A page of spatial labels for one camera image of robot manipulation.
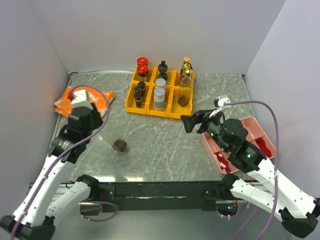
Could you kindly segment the orange white cloth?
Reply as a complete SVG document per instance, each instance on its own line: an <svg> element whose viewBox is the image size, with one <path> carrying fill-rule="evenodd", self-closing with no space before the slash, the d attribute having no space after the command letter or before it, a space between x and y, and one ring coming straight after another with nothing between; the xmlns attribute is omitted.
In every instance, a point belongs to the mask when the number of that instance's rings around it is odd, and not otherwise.
<svg viewBox="0 0 320 240"><path fill-rule="evenodd" d="M73 88L72 86L68 86L65 89L62 97L53 103L54 111L64 116L65 118L68 118L69 114L72 112L71 100L69 99L69 93L72 88ZM97 110L100 112L100 115L103 117L106 114L106 111L107 111L106 101L104 100L102 95L98 93L96 89L93 89L92 87L88 87L88 86L81 86L81 87L78 87L76 90L77 91L86 90L88 93L89 101L95 104ZM112 90L107 92L103 91L102 93L105 95L109 103L111 103L115 99L115 94L113 93Z"/></svg>

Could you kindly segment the silver cap spice bottle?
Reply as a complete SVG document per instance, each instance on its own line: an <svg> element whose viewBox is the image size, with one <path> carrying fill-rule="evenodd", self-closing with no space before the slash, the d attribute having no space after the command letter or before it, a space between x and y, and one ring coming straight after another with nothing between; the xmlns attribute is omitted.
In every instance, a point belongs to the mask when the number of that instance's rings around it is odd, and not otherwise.
<svg viewBox="0 0 320 240"><path fill-rule="evenodd" d="M165 107L165 90L161 87L156 87L153 92L154 109L162 111Z"/></svg>

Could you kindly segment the white peppercorn jar silver lid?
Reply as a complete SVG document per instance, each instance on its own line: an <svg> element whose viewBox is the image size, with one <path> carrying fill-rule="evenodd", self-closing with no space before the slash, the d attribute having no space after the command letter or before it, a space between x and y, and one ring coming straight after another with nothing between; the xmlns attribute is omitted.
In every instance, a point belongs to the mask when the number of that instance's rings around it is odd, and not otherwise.
<svg viewBox="0 0 320 240"><path fill-rule="evenodd" d="M166 80L163 79L163 78L157 78L155 80L155 86L157 88L161 88L161 89L163 89L165 91L166 90Z"/></svg>

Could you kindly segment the red lid sauce jar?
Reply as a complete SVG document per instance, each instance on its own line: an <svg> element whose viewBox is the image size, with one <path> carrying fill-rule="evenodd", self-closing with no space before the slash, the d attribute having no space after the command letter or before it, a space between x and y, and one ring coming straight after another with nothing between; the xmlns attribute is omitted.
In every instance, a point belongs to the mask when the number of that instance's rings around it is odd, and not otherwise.
<svg viewBox="0 0 320 240"><path fill-rule="evenodd" d="M141 65L136 68L140 81L149 82L149 68Z"/></svg>
<svg viewBox="0 0 320 240"><path fill-rule="evenodd" d="M142 56L136 60L137 66L148 66L149 60L148 58Z"/></svg>

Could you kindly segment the red lid sauce jar front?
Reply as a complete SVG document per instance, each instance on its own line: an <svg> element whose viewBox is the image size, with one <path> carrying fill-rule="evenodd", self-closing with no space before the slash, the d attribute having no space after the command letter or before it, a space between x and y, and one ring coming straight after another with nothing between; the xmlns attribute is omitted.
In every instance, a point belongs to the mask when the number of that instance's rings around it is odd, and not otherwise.
<svg viewBox="0 0 320 240"><path fill-rule="evenodd" d="M149 82L149 68L141 65L136 68L140 81Z"/></svg>

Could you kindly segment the red santa toy back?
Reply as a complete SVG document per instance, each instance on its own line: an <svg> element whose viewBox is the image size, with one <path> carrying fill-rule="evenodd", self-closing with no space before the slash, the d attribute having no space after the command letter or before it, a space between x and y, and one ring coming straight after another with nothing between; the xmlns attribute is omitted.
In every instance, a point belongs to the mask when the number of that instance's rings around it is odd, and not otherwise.
<svg viewBox="0 0 320 240"><path fill-rule="evenodd" d="M267 148L266 142L262 138L257 138L255 140L260 150L268 157L270 158L272 156L272 152Z"/></svg>

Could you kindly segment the chili sauce bottle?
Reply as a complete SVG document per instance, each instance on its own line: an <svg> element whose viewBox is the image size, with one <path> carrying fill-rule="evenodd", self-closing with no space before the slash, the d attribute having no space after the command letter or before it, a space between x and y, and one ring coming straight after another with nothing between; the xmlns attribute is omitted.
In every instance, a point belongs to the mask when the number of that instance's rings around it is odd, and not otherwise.
<svg viewBox="0 0 320 240"><path fill-rule="evenodd" d="M187 67L186 63L181 67L181 70L180 70L180 73L179 73L179 81L178 81L179 85L181 84L181 80L185 77L186 67Z"/></svg>
<svg viewBox="0 0 320 240"><path fill-rule="evenodd" d="M192 65L190 64L190 58L185 57L183 60L183 67L192 69Z"/></svg>

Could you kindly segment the white powder bottle black cap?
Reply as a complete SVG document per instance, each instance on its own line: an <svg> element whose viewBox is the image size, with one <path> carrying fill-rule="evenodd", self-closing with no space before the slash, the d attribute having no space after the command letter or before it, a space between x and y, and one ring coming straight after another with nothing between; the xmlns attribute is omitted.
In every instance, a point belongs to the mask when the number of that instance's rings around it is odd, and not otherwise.
<svg viewBox="0 0 320 240"><path fill-rule="evenodd" d="M166 73L168 71L168 66L165 60L162 60L161 63L158 65L158 72L159 73Z"/></svg>

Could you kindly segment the pink divided organizer tray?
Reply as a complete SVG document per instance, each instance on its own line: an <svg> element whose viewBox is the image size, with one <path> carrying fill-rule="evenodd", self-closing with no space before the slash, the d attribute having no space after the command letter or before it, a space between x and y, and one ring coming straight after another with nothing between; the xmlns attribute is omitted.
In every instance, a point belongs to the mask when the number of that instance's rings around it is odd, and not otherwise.
<svg viewBox="0 0 320 240"><path fill-rule="evenodd" d="M271 151L272 156L269 157L269 159L273 159L276 156L276 148L258 121L252 116L242 118L240 121L243 127L248 131L246 140L258 147L256 139L262 138L265 141L267 148ZM216 170L216 175L221 178L224 177L226 174L222 172L216 154L222 154L227 161L230 154L223 152L206 132L202 135L202 144L214 169ZM231 174L239 175L241 173L241 171L232 165L230 161L228 161L228 166L231 170Z"/></svg>

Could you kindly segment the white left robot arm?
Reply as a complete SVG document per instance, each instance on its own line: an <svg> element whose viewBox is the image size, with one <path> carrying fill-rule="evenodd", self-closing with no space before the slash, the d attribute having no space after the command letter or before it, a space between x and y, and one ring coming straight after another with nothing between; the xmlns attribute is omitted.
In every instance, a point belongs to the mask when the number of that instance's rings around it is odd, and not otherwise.
<svg viewBox="0 0 320 240"><path fill-rule="evenodd" d="M67 124L52 141L42 171L20 206L11 215L4 215L0 227L12 240L50 240L57 225L83 201L98 200L101 196L99 181L83 174L71 189L53 200L62 178L76 165L104 123L94 103L72 104Z"/></svg>

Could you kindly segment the red lid sauce jar back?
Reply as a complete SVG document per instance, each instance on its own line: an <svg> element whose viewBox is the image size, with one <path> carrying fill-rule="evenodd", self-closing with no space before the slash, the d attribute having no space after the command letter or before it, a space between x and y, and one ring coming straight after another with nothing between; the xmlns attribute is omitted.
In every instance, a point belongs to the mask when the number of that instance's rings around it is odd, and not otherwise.
<svg viewBox="0 0 320 240"><path fill-rule="evenodd" d="M148 58L142 56L136 60L137 66L148 66L149 60Z"/></svg>

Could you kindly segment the red santa toy front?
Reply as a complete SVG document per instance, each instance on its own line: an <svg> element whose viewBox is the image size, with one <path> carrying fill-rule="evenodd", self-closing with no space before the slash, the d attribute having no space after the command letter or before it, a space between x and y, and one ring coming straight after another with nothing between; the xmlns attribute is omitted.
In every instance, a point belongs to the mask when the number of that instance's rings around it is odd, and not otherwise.
<svg viewBox="0 0 320 240"><path fill-rule="evenodd" d="M229 174L231 172L231 169L229 168L229 162L224 158L224 156L221 153L216 153L215 156L217 158L221 171L224 174Z"/></svg>

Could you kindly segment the small black cap shaker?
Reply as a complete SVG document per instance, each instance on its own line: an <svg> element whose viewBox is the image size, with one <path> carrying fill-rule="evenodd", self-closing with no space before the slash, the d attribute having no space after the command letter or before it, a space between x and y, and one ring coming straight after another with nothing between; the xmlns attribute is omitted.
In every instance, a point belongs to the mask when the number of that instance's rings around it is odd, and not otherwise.
<svg viewBox="0 0 320 240"><path fill-rule="evenodd" d="M143 97L142 97L142 94L140 93L140 92L136 92L135 94L134 94L134 99L135 99L135 105L136 105L136 107L137 108L141 108L142 107L142 99L143 99Z"/></svg>
<svg viewBox="0 0 320 240"><path fill-rule="evenodd" d="M134 88L134 97L135 98L141 98L142 97L142 89L140 86L136 86Z"/></svg>
<svg viewBox="0 0 320 240"><path fill-rule="evenodd" d="M138 86L141 88L141 95L144 96L145 95L145 88L146 88L145 82L139 81Z"/></svg>

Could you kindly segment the glass oil bottle gold spout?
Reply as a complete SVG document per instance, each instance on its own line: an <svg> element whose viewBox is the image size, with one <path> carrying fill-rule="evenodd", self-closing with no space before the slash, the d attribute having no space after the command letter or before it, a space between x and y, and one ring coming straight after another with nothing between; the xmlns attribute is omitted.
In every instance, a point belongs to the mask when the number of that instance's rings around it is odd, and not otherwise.
<svg viewBox="0 0 320 240"><path fill-rule="evenodd" d="M193 73L192 69L190 68L185 69L185 76L191 73ZM177 102L181 107L186 107L189 104L192 92L193 92L193 89L190 89L187 87L179 88Z"/></svg>

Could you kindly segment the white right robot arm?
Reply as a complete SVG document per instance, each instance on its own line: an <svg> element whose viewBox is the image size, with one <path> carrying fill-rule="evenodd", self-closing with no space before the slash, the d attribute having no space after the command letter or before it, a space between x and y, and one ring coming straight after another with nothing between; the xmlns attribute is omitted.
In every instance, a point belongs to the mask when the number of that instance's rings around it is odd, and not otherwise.
<svg viewBox="0 0 320 240"><path fill-rule="evenodd" d="M211 116L210 110L182 115L186 133L200 124L197 133L207 133L217 146L228 153L228 160L237 169L262 184L258 189L238 176L228 173L219 182L224 199L246 200L276 217L292 235L305 238L311 234L320 215L320 201L302 191L280 171L256 145L246 140L248 130L239 119L225 119L223 112Z"/></svg>

